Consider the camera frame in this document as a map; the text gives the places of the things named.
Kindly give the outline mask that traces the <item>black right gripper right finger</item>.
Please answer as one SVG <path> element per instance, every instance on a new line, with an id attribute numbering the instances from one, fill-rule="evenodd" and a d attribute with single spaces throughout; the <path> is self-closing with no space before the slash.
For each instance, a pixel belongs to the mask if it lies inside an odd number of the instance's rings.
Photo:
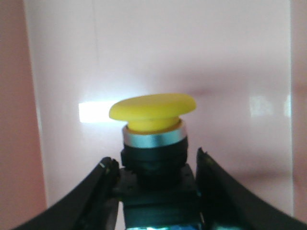
<path id="1" fill-rule="evenodd" d="M 205 230 L 305 230 L 229 175 L 207 152 L 197 151 L 196 184 Z"/>

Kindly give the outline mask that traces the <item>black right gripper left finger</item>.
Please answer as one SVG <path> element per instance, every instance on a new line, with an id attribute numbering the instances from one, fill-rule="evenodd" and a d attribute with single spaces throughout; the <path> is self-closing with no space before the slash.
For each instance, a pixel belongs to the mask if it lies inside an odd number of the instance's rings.
<path id="1" fill-rule="evenodd" d="M 105 157 L 71 192 L 17 229 L 113 230 L 119 203 L 113 188 L 118 179 L 118 162 Z"/>

